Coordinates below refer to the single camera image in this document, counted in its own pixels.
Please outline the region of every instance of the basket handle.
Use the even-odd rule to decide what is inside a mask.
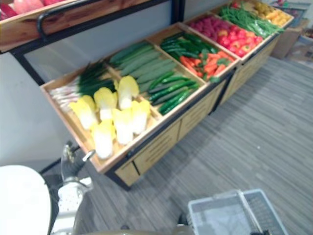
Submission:
[[[47,35],[43,29],[43,23],[44,20],[52,15],[64,12],[64,11],[68,11],[77,7],[81,7],[81,6],[85,6],[97,1],[101,1],[101,0],[77,0],[77,1],[73,1],[73,2],[69,2],[67,4],[61,5],[61,6],[57,6],[54,7],[52,9],[46,10],[45,12],[41,13],[38,18],[37,18],[37,31],[40,34],[41,38],[44,41],[47,41]]]

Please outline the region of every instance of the plastic basket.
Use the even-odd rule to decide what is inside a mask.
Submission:
[[[260,189],[190,201],[188,208],[196,235],[249,235],[263,230],[288,235]]]

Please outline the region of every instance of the wooden drawer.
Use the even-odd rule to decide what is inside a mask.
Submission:
[[[176,144],[179,127],[180,121],[176,121],[134,157],[140,174],[151,168]]]
[[[136,171],[136,168],[133,162],[128,162],[122,165],[118,170],[115,171],[119,178],[121,178],[128,186],[131,186],[135,183],[139,174]]]
[[[188,110],[181,120],[179,138],[181,140],[189,131],[191,131],[200,121],[202,121],[212,110],[225,81],[219,84],[214,90],[202,98],[190,110]]]
[[[256,56],[241,66],[233,75],[227,90],[221,100],[223,104],[228,100],[243,84],[245,84],[267,61],[269,55],[273,51],[278,38],[275,38],[265,48],[263,48]]]

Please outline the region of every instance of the cardboard box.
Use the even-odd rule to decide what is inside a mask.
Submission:
[[[302,31],[308,26],[308,24],[309,20],[303,19],[298,27],[287,28],[285,32],[280,35],[280,38],[271,56],[278,59],[284,58],[288,54],[292,46],[296,43]]]

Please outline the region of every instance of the gray carpet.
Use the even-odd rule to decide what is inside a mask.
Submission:
[[[313,232],[313,70],[270,58],[125,192],[88,165],[83,232],[170,232],[191,199],[261,188],[290,235]]]

